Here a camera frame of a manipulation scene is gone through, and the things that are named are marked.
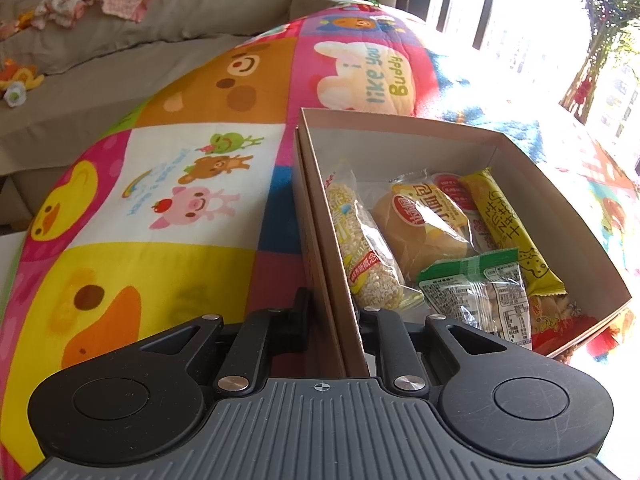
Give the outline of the rice puff roll packet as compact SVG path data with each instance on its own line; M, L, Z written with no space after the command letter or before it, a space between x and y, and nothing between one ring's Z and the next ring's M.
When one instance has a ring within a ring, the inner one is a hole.
M347 286L359 309L409 311L422 295L406 285L386 240L358 193L345 159L332 166L324 185Z

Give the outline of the green white snack packet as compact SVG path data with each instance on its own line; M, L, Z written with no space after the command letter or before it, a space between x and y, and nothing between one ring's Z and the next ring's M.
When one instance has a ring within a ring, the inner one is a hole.
M506 248L422 270L418 286L433 311L529 349L532 322L518 250Z

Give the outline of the yellow small bread packet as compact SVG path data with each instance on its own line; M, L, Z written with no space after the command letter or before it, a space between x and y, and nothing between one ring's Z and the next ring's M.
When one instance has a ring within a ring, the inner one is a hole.
M470 241L478 252L492 252L497 245L492 238L472 196L460 182L460 176L451 172L432 174L435 184L462 210L469 220Z

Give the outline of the yellow long snack bar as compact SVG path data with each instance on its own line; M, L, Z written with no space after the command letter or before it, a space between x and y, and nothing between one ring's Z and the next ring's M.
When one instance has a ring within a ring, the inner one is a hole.
M527 232L489 168L459 179L498 248L516 248L528 296L560 296L566 288Z

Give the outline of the red quail egg packet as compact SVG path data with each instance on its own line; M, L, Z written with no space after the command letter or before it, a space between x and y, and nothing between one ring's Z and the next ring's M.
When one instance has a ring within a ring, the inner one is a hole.
M529 296L532 348L548 356L585 333L598 320L586 315L568 295Z

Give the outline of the white cardboard box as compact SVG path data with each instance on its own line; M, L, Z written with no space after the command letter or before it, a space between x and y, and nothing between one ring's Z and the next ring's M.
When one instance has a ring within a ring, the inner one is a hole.
M628 281L597 240L598 217L629 208L597 198L578 172L533 162L495 131L416 117L305 108L293 188L318 304L312 348L334 376L368 366L356 307L405 308L424 270L500 247L521 310L487 326L545 356L582 344L630 304Z

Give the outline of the colourful cartoon play mat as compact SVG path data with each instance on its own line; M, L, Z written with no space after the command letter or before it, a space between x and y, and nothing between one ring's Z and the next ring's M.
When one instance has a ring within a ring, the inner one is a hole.
M63 367L224 300L239 321L303 285L292 174L304 107L494 130L559 181L620 273L639 279L630 182L557 110L527 107L484 58L413 16L342 4L247 40L108 129L52 188L1 323L1 474L42 454L30 394Z

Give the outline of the beige sofa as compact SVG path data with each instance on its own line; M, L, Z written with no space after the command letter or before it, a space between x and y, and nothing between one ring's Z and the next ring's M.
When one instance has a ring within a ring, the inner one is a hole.
M1 222L23 224L108 127L171 81L242 41L338 0L151 0L139 23L90 10L73 28L2 41L3 63L44 81L1 107Z

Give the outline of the orange plush toy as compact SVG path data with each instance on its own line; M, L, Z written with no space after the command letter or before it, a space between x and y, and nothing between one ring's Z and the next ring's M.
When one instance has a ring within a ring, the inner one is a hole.
M23 105L27 92L42 85L44 75L38 73L35 65L23 65L7 58L1 63L1 99L9 108Z

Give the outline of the green potted plant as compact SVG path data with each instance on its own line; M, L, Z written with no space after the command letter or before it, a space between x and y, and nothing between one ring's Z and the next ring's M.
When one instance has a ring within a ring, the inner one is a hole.
M639 29L639 0L582 0L589 20L589 44L580 69L560 105L585 125L600 73L611 54L634 52L632 31Z

